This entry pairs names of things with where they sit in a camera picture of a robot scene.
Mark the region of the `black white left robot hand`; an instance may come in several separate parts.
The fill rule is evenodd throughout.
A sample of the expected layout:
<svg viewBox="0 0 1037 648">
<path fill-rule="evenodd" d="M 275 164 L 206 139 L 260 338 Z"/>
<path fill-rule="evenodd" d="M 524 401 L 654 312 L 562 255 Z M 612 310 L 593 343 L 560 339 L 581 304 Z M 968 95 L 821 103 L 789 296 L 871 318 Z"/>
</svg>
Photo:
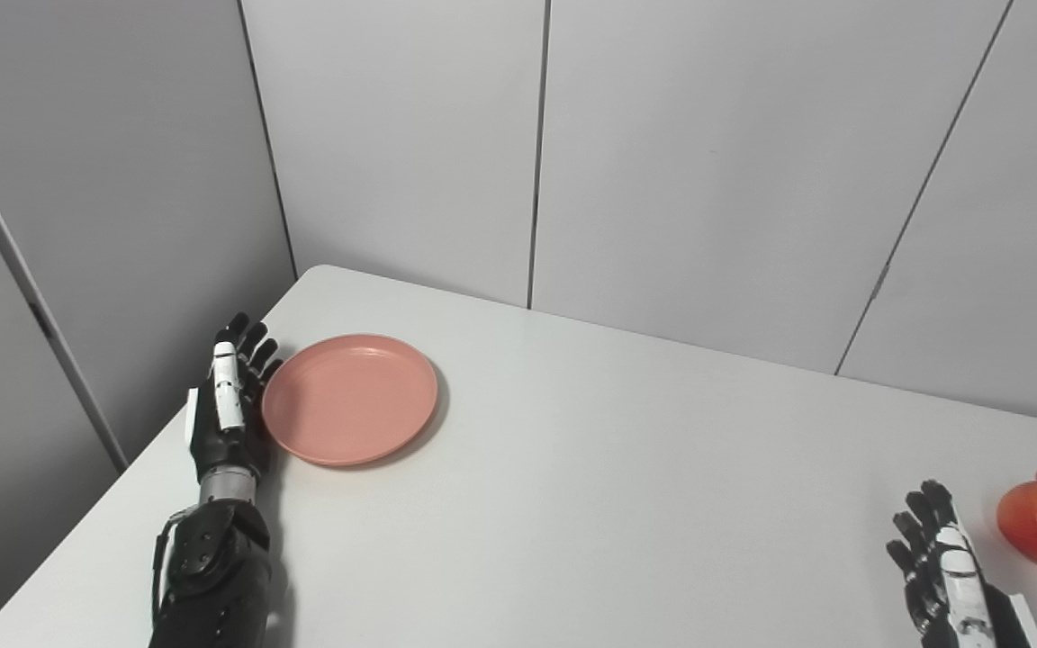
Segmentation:
<svg viewBox="0 0 1037 648">
<path fill-rule="evenodd" d="M 246 312 L 215 333 L 204 382 L 186 394 L 186 443 L 198 480 L 230 466 L 247 469 L 256 480 L 270 472 L 273 451 L 262 398 L 283 364 L 267 323 Z"/>
</svg>

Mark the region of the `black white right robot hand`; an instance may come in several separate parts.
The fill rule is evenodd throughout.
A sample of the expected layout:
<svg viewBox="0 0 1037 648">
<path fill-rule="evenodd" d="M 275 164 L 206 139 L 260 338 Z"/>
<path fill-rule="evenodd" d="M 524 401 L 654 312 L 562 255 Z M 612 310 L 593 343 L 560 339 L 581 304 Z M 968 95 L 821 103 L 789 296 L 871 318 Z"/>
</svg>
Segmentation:
<svg viewBox="0 0 1037 648">
<path fill-rule="evenodd" d="M 905 496 L 886 544 L 904 577 L 910 624 L 923 647 L 1037 647 L 1037 623 L 1021 594 L 987 577 L 953 497 L 936 480 Z"/>
</svg>

